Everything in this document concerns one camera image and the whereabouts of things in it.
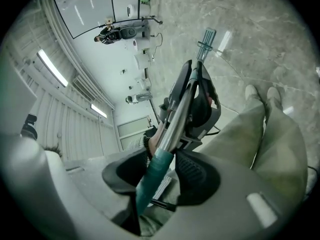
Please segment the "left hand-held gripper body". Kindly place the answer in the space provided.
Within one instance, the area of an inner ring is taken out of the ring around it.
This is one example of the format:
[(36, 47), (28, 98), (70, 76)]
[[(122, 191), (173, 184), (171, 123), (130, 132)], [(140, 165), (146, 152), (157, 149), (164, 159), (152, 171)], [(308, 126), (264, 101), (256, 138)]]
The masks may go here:
[[(163, 104), (159, 106), (159, 109), (159, 119), (163, 123), (163, 128), (158, 139), (158, 144), (161, 143), (170, 126), (171, 120), (176, 113), (175, 111), (169, 113), (169, 100), (167, 97), (164, 99)], [(190, 114), (186, 120), (184, 132), (179, 140), (177, 148), (193, 151), (197, 147), (201, 146), (203, 144), (202, 139), (215, 126), (220, 117), (221, 109), (211, 107), (211, 116), (209, 117), (209, 119), (203, 125), (195, 127), (192, 126), (192, 123), (196, 122), (196, 118)]]

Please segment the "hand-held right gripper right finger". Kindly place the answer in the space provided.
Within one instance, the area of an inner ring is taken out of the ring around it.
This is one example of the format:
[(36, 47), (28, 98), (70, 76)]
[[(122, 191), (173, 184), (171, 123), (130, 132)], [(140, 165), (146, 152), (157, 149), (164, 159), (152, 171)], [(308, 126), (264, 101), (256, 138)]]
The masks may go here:
[(198, 152), (176, 152), (176, 174), (180, 195), (178, 206), (196, 206), (209, 199), (220, 186), (220, 174), (208, 158)]

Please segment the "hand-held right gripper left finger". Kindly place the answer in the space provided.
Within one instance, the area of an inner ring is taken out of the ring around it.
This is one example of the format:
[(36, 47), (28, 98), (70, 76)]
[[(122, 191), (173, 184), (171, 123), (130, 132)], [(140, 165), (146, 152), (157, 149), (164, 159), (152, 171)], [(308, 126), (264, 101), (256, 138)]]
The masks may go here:
[(137, 150), (108, 164), (102, 179), (115, 193), (135, 193), (136, 187), (147, 171), (148, 152)]

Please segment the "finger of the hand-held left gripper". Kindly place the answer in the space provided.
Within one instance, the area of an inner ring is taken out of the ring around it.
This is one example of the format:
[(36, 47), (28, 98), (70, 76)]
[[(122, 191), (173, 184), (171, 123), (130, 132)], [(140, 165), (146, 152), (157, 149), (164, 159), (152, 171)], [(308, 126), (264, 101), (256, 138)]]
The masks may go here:
[(179, 105), (183, 94), (188, 85), (190, 76), (192, 73), (192, 60), (185, 62), (181, 68), (177, 80), (175, 81), (170, 94), (169, 94), (169, 105)]
[(212, 128), (221, 116), (221, 104), (211, 77), (202, 61), (197, 61), (197, 66), (191, 76), (195, 76), (198, 87), (198, 95), (193, 99), (191, 106), (191, 126)]

